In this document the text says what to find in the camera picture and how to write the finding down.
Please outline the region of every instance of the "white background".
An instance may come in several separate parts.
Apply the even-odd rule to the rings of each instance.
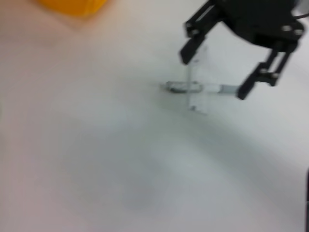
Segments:
[[[303,232],[309,37],[276,88],[207,117],[184,80],[182,23],[202,0],[110,0],[69,19],[0,6],[2,232]],[[219,25],[205,67],[241,83],[267,53]]]

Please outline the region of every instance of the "yellow block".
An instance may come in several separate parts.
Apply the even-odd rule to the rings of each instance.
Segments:
[[[44,6],[73,16],[86,16],[95,13],[106,0],[37,0]]]

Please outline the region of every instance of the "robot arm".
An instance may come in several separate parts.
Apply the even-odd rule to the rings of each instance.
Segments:
[[[239,37],[271,49],[267,60],[259,63],[240,86],[237,97],[246,99],[256,82],[275,86],[305,30],[292,16],[294,7],[294,0],[209,0],[185,23],[189,41],[180,51],[182,61],[189,64],[210,30],[224,22]],[[279,52],[285,54],[271,73],[269,68]]]

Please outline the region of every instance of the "white table surface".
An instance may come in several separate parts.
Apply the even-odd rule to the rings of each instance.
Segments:
[[[278,87],[187,112],[158,86],[184,79],[182,22],[202,3],[110,0],[75,20],[2,1],[2,232],[304,231],[308,37]],[[223,26],[209,44],[231,84],[266,54]]]

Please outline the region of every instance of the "orange object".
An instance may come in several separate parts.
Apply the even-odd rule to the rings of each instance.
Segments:
[[[106,0],[38,0],[44,6],[73,16],[94,14]]]

